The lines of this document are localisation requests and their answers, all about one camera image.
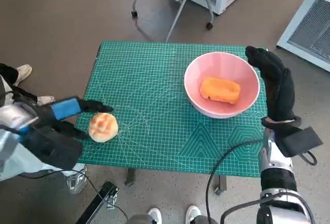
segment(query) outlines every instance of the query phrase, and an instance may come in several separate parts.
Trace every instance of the table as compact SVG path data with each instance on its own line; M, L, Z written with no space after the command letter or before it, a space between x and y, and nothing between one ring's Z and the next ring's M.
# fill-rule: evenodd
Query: table
M103 42L85 99L112 106L119 133L103 144L84 140L79 162L209 174L229 148L261 139L260 118L267 115L261 79L259 98L236 117L212 119L190 104L183 84L185 70L194 58L211 51L246 59L243 46ZM82 114L76 127L87 131L93 115ZM217 173L259 177L260 148L254 144L235 150Z

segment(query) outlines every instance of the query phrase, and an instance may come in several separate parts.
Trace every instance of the bread roll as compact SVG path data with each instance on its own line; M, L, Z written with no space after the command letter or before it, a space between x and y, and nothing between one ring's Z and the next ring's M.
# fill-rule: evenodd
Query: bread roll
M98 143L105 143L118 133L116 118L109 113L98 113L90 123L88 133Z

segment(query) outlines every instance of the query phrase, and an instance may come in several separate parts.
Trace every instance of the table leg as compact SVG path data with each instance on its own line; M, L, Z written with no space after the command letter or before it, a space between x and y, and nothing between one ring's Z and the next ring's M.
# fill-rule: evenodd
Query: table leg
M126 181L125 181L125 185L130 187L134 184L135 182L135 168L129 168L127 170L127 176L126 176Z
M227 177L225 175L219 175L219 183L214 190L214 193L218 196L227 190Z

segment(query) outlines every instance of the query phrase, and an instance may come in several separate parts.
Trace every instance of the cable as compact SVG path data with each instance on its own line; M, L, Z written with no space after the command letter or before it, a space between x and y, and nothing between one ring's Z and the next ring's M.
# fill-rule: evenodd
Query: cable
M128 217L127 217L127 214L125 213L125 211L123 211L119 206L117 206L117 205L115 205L115 204L111 204L111 203L109 203L107 200L105 200L105 199L99 194L98 190L96 189L95 185L94 185L93 182L90 180L90 178L89 178L86 174L82 173L81 171L77 171L77 170L73 170L73 169L71 169L71 170L59 170L59 171L53 171L53 172L51 172L51 173L49 173L49 174L45 174L45 175L42 175L42 176L39 176L39 177L28 177L28 176L25 176L25 175L19 175L19 176L21 176L21 177L23 177L23 178L26 178L26 179L41 179L41 178L47 177L47 176L52 175L52 174L55 174L55 173L60 173L60 172L62 172L62 171L75 171L76 173L79 173L79 174L81 174L81 175L84 175L84 176L86 177L86 179L88 180L88 182L89 182L89 183L91 184L91 186L93 187L93 189L96 191L96 193L98 194L98 196L102 199L102 201L104 201L106 204L109 204L109 205L111 205L111 206L113 206L113 207L119 209L119 210L123 213L123 215L125 216L126 221L128 221Z
M25 134L21 133L20 131L16 130L16 129L13 129L13 128L10 128L6 125L0 125L0 129L1 130L6 130L6 131L9 131L13 134L16 134L16 135L20 135L20 136L25 136Z
M307 151L306 153L309 154L309 156L313 159L313 161L307 159L302 153L299 155L300 158L303 159L303 161L306 162L307 164L311 166L316 166L318 164L318 159L316 159L315 155L310 151Z
M208 204L208 192L209 192L209 189L210 189L210 185L211 185L211 181L212 181L212 178L214 176L214 174L216 173L218 167L220 166L220 164L224 161L224 159L226 159L226 157L232 152L234 151L235 149L238 149L242 146L245 146L245 145L251 145L251 144L255 144L255 143L259 143L261 142L262 140L253 140L253 141L249 141L249 142L245 142L245 143L241 143L241 144L238 144L234 147L232 147L230 150L228 150L222 157L221 159L216 163L216 165L214 166L214 168L212 169L212 172L210 174L210 177L208 179L208 182L207 182L207 186L206 186L206 192L205 192L205 202L206 202L206 212L207 212L207 219L208 219L208 223L209 224L212 224L211 222L211 214L210 214L210 208L209 208L209 204ZM317 158L314 156L314 154L310 151L307 151L306 152L307 154L309 154L312 159L313 159L313 162L311 162L310 160L308 160L304 155L300 154L299 156L309 165L312 165L312 166L315 166L317 165ZM307 204L307 202L301 197L301 196L298 196L296 194L293 194L293 193L278 193L276 195L273 195L273 198L275 198L276 196L282 196L282 195L290 195L290 196L296 196L297 198L299 198L299 200L301 200L301 202L303 203L303 205L307 208L307 211L308 211L308 214L312 220L312 224L315 223L314 221L314 217L313 217L313 214ZM238 210L238 209L241 209L241 208L245 208L247 206L252 206L252 205L255 205L255 204L259 204L259 203L264 203L264 202L268 202L269 200L272 200L273 198L271 197L268 197L268 198L263 198L263 199L259 199L259 200L256 200L256 201L252 201L252 202L247 202L247 203L243 203L243 204L240 204L240 205L237 205L235 207L232 207L231 209L227 210L225 213L223 213L222 216L224 216L224 218L229 215L230 213L232 213L233 211L235 210Z
M241 144L238 144L234 147L232 147L230 150L228 150L222 157L221 159L216 163L216 165L214 166L214 168L212 169L212 172L211 172L211 175L210 177L208 178L208 182L207 182L207 187L206 187L206 192L205 192L205 201L206 201L206 211L207 211L207 218L208 218L208 223L211 224L211 214L210 214L210 207L208 205L208 192L209 192L209 189L210 189L210 185L211 185L211 181L212 181L212 178L214 176L214 174L216 173L218 167L220 166L220 164L224 161L224 159L226 159L226 157L232 152L234 151L235 149L238 149L240 147L243 147L245 145L251 145L251 144L255 144L255 143L260 143L262 140L253 140L253 141L248 141L248 142L245 142L245 143L241 143Z
M14 94L14 91L12 90L12 91L8 91L8 92L6 92L4 94L0 94L0 99L2 99L3 97L6 97L7 94Z
M263 203L272 201L275 198L280 197L280 196L284 196L284 195L297 197L301 201L301 203L305 206L305 208L306 208L306 210L309 214L311 224L315 224L313 213L312 213L310 207L308 206L307 202L301 196L299 196L295 193L292 193L292 192L281 192L281 193L277 193L275 195L271 195L271 196L268 196L268 197L265 197L265 198L261 198L261 199L258 199L258 200L254 200L254 201L251 201L251 202L246 202L246 203L242 203L240 205L234 206L234 207L230 208L229 210L226 210L221 215L220 224L225 224L225 218L229 214L231 214L232 212L234 212L236 210L243 209L243 208L253 206L253 205L256 205L256 204L263 204Z

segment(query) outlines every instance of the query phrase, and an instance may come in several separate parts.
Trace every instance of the pink bowl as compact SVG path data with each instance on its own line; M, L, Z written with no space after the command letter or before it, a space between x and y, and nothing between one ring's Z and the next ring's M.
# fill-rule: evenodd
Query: pink bowl
M232 105L204 99L200 88L205 77L228 79L240 84L239 101ZM184 82L192 105L213 118L229 118L244 112L254 104L260 91L254 69L245 60L229 53L207 53L194 59L186 70Z

